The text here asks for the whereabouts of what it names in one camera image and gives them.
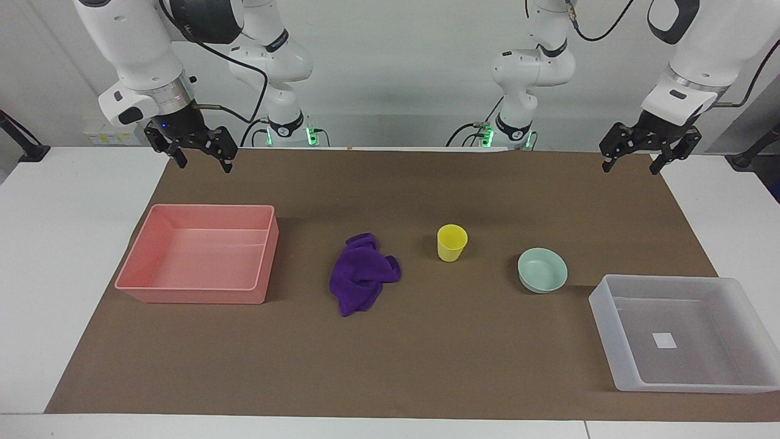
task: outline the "black cable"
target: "black cable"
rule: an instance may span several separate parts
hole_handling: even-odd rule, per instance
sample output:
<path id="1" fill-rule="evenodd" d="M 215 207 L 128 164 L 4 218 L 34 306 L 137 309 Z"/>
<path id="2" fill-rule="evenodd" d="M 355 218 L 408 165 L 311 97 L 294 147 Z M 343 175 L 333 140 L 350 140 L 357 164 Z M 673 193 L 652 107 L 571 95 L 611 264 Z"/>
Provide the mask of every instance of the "black cable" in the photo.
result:
<path id="1" fill-rule="evenodd" d="M 493 116 L 493 113 L 495 112 L 495 110 L 497 110 L 497 109 L 498 109 L 498 106 L 499 106 L 499 105 L 501 105 L 501 103 L 502 103 L 502 102 L 504 102 L 504 97 L 503 97 L 503 96 L 502 96 L 502 97 L 501 97 L 501 98 L 498 100 L 498 102 L 496 102 L 496 103 L 495 103 L 495 106 L 493 107 L 493 109 L 492 109 L 492 110 L 490 110 L 490 114 L 488 114 L 488 115 L 487 115 L 487 117 L 485 118 L 485 123 L 487 123 L 487 122 L 490 120 L 491 116 Z M 481 133 L 481 132 L 482 132 L 482 128 L 480 128 L 480 129 L 477 131 L 477 134 L 479 134 L 479 133 Z M 475 137 L 475 138 L 473 138 L 473 139 L 471 139 L 471 145 L 469 145 L 469 147 L 472 147 L 472 146 L 474 146 L 474 141 L 475 141 L 476 139 L 477 139 L 476 137 Z"/>
<path id="2" fill-rule="evenodd" d="M 463 143 L 461 143 L 460 146 L 466 146 L 466 142 L 468 142 L 469 139 L 471 139 L 471 146 L 474 146 L 474 141 L 477 139 L 477 137 L 481 137 L 481 136 L 482 133 L 469 134 L 466 136 L 465 139 L 463 139 Z"/>
<path id="3" fill-rule="evenodd" d="M 323 130 L 322 128 L 317 128 L 314 130 L 315 133 L 325 133 L 325 138 L 328 139 L 328 148 L 331 147 L 331 137 L 328 135 L 328 132 L 326 130 Z"/>
<path id="4" fill-rule="evenodd" d="M 474 127 L 473 123 L 467 123 L 467 124 L 463 125 L 462 127 L 458 128 L 457 130 L 455 130 L 455 132 L 452 133 L 452 136 L 449 137 L 449 140 L 447 141 L 447 144 L 445 145 L 445 147 L 448 147 L 452 143 L 452 141 L 455 140 L 455 137 L 458 134 L 460 134 L 461 131 L 465 130 L 466 128 L 472 128 L 472 127 Z"/>
<path id="5" fill-rule="evenodd" d="M 247 119 L 247 118 L 246 118 L 246 117 L 244 117 L 244 116 L 241 116 L 241 115 L 240 115 L 240 114 L 238 114 L 237 112 L 235 112 L 235 111 L 233 111 L 233 110 L 231 110 L 231 109 L 229 109 L 228 107 L 225 107 L 225 106 L 223 106 L 223 105 L 216 105 L 216 104 L 197 104 L 197 107 L 198 107 L 199 109 L 206 109 L 206 110 L 208 110 L 208 109 L 213 109 L 213 110 L 218 110 L 218 111 L 224 111 L 224 112 L 226 112 L 226 113 L 228 113 L 228 114 L 230 114 L 230 115 L 234 116 L 234 117 L 235 117 L 235 118 L 237 118 L 238 120 L 241 120 L 241 122 L 244 122 L 244 123 L 249 123 L 249 122 L 251 122 L 251 120 Z"/>
<path id="6" fill-rule="evenodd" d="M 577 22 L 577 14 L 574 10 L 574 5 L 572 4 L 571 0 L 565 0 L 565 2 L 566 2 L 566 7 L 569 10 L 569 18 L 572 20 L 572 25 L 574 25 L 574 30 L 585 41 L 593 42 L 593 41 L 603 40 L 604 38 L 607 37 L 607 35 L 612 33 L 612 31 L 618 26 L 618 23 L 620 23 L 620 20 L 623 20 L 624 15 L 626 14 L 626 12 L 629 11 L 629 8 L 634 3 L 634 0 L 629 0 L 628 3 L 626 3 L 626 7 L 623 8 L 623 12 L 620 13 L 618 19 L 615 20 L 612 26 L 610 26 L 609 29 L 607 29 L 607 31 L 604 32 L 600 37 L 596 37 L 596 38 L 586 37 L 585 35 L 583 35 L 582 31 L 580 31 L 580 23 Z"/>
<path id="7" fill-rule="evenodd" d="M 769 52 L 767 52 L 764 60 L 761 61 L 761 64 L 758 66 L 758 70 L 756 70 L 756 74 L 753 75 L 750 86 L 747 88 L 747 92 L 745 92 L 745 97 L 740 103 L 735 104 L 734 102 L 716 102 L 713 106 L 716 108 L 738 109 L 739 107 L 745 105 L 747 100 L 750 99 L 750 93 L 753 93 L 753 87 L 756 86 L 756 81 L 758 81 L 758 77 L 761 75 L 761 70 L 763 70 L 764 66 L 767 65 L 767 62 L 772 57 L 772 54 L 775 53 L 775 50 L 777 50 L 778 46 L 780 46 L 780 40 L 775 42 L 775 45 L 773 45 L 772 48 L 769 49 Z"/>
<path id="8" fill-rule="evenodd" d="M 171 16 L 171 13 L 168 12 L 168 8 L 165 7 L 165 3 L 163 2 L 163 0 L 158 0 L 158 1 L 160 3 L 160 9 L 162 9 L 162 13 L 165 14 L 165 18 L 167 18 L 168 21 L 170 21 L 173 24 L 173 26 L 175 26 L 176 29 L 178 29 L 179 32 L 182 33 L 182 35 L 184 36 L 184 38 L 187 41 L 189 41 L 191 43 L 195 43 L 196 45 L 199 45 L 200 47 L 205 49 L 207 52 L 210 52 L 211 54 L 216 55 L 216 56 L 224 59 L 225 61 L 232 62 L 233 64 L 236 64 L 238 66 L 244 67 L 244 68 L 249 69 L 249 70 L 253 70 L 253 71 L 258 72 L 259 74 L 263 75 L 263 79 L 264 79 L 264 81 L 263 81 L 263 90 L 260 92 L 260 97 L 257 99 L 257 104 L 254 107 L 254 111 L 252 112 L 252 116 L 249 118 L 249 120 L 252 120 L 253 122 L 250 123 L 248 127 L 246 127 L 246 130 L 244 131 L 244 134 L 241 137 L 241 144 L 239 145 L 239 148 L 242 148 L 243 145 L 244 145 L 244 142 L 246 141 L 246 137 L 249 135 L 250 130 L 252 129 L 252 127 L 254 126 L 255 123 L 259 122 L 259 120 L 255 120 L 254 118 L 257 117 L 257 113 L 260 112 L 260 107 L 261 107 L 261 105 L 263 103 L 263 98 L 265 97 L 265 91 L 268 89 L 268 74 L 265 73 L 263 70 L 258 69 L 255 66 L 250 66 L 249 64 L 246 64 L 244 62 L 240 62 L 237 59 L 230 58 L 229 56 L 225 55 L 224 53 L 222 53 L 220 51 L 217 51 L 217 50 L 215 50 L 213 48 L 210 48 L 210 47 L 206 46 L 205 44 L 201 43 L 200 41 L 196 40 L 190 34 L 190 32 L 188 32 L 186 29 L 184 29 L 184 27 L 181 27 L 176 22 L 176 20 L 173 19 L 173 16 Z"/>
<path id="9" fill-rule="evenodd" d="M 264 133 L 264 134 L 267 134 L 267 133 L 268 133 L 268 130 L 260 129 L 260 130 L 257 130 L 257 131 L 255 131 L 255 132 L 253 132 L 253 133 L 252 133 L 252 140 L 251 140 L 251 142 L 250 142 L 250 145 L 252 145 L 252 148 L 254 148 L 254 136 L 256 136 L 256 135 L 257 135 L 257 133 Z"/>
<path id="10" fill-rule="evenodd" d="M 16 119 L 11 117 L 10 114 L 8 114 L 7 112 L 2 112 L 2 115 L 5 116 L 6 119 L 10 120 L 11 123 L 16 125 L 16 127 L 19 128 L 23 133 L 25 133 L 29 138 L 33 139 L 33 141 L 35 141 L 35 143 L 37 143 L 39 146 L 43 146 L 41 141 L 39 141 L 38 138 L 35 137 L 35 135 L 30 132 L 30 130 L 28 130 L 24 125 L 22 125 L 21 123 L 16 121 Z"/>

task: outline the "purple towel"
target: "purple towel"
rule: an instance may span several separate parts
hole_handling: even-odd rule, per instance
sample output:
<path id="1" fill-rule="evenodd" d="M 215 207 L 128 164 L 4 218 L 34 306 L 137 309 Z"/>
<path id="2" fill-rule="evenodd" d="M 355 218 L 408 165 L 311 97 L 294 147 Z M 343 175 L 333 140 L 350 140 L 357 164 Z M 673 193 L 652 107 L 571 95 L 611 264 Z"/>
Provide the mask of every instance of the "purple towel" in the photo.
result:
<path id="1" fill-rule="evenodd" d="M 368 311 L 382 292 L 382 283 L 398 282 L 401 267 L 392 256 L 377 251 L 373 234 L 359 234 L 346 240 L 331 274 L 331 293 L 339 299 L 342 317 Z"/>

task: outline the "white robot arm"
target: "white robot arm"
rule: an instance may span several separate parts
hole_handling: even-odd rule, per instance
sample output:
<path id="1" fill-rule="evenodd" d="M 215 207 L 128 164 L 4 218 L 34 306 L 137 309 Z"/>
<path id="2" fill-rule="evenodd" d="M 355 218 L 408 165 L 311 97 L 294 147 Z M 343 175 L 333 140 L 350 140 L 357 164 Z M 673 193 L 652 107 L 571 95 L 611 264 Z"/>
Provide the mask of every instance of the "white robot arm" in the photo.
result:
<path id="1" fill-rule="evenodd" d="M 306 80 L 313 63 L 309 52 L 295 41 L 282 24 L 276 0 L 244 0 L 243 33 L 256 44 L 240 45 L 231 50 L 231 58 L 255 66 L 268 75 L 266 109 L 268 113 L 268 144 L 305 146 L 317 143 L 309 127 L 309 117 L 298 104 L 288 82 Z M 230 63 L 234 77 L 262 93 L 264 78 L 254 70 Z"/>
<path id="2" fill-rule="evenodd" d="M 659 151 L 651 172 L 686 159 L 701 134 L 693 125 L 729 89 L 745 63 L 780 28 L 777 0 L 654 0 L 653 34 L 676 45 L 668 69 L 642 102 L 633 127 L 618 122 L 599 147 L 603 169 L 639 150 Z"/>
<path id="3" fill-rule="evenodd" d="M 210 130 L 194 101 L 193 78 L 184 73 L 173 53 L 158 11 L 160 0 L 73 0 L 84 26 L 115 67 L 119 82 L 98 101 L 106 118 L 116 126 L 151 118 L 144 132 L 157 152 L 164 152 L 179 167 L 186 165 L 182 148 L 200 149 L 214 156 L 230 172 L 238 147 L 228 130 Z M 267 71 L 276 92 L 269 94 L 269 117 L 284 120 L 297 107 L 286 81 L 311 75 L 309 54 L 289 38 L 275 0 L 164 0 L 165 15 L 191 41 L 227 44 L 244 31 L 262 46 L 234 50 L 234 59 Z M 257 85 L 262 75 L 240 67 L 236 76 Z"/>
<path id="4" fill-rule="evenodd" d="M 532 87 L 569 82 L 576 66 L 567 49 L 571 27 L 564 0 L 534 0 L 531 34 L 537 47 L 503 52 L 493 66 L 493 80 L 504 91 L 502 107 L 491 121 L 493 145 L 518 148 L 526 143 L 537 109 Z"/>

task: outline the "brown table cover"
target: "brown table cover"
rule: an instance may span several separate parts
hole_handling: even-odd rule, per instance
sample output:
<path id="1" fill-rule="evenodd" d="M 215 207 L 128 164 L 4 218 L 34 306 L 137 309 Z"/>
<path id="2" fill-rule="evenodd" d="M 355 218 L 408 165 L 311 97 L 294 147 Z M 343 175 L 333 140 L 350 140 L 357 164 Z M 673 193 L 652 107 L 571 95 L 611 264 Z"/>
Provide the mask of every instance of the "brown table cover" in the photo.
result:
<path id="1" fill-rule="evenodd" d="M 716 275 L 646 156 L 604 174 L 595 154 L 250 150 L 229 175 L 189 156 L 150 205 L 274 205 L 268 301 L 147 305 L 112 280 L 46 412 L 780 421 L 780 392 L 612 383 L 593 286 L 606 273 Z M 452 264 L 435 250 L 446 223 L 470 237 Z M 344 240 L 367 231 L 402 279 L 342 318 L 328 278 Z M 518 280 L 519 254 L 537 246 L 569 266 L 553 294 Z"/>

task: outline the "white plastic bin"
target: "white plastic bin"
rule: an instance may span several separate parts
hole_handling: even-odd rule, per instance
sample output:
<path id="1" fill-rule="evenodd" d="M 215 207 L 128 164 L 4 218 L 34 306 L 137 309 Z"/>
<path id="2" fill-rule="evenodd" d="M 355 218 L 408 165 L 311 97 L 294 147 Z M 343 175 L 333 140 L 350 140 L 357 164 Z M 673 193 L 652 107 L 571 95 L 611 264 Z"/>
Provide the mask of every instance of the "white plastic bin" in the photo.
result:
<path id="1" fill-rule="evenodd" d="M 590 307 L 621 391 L 780 390 L 780 352 L 734 279 L 610 274 Z"/>

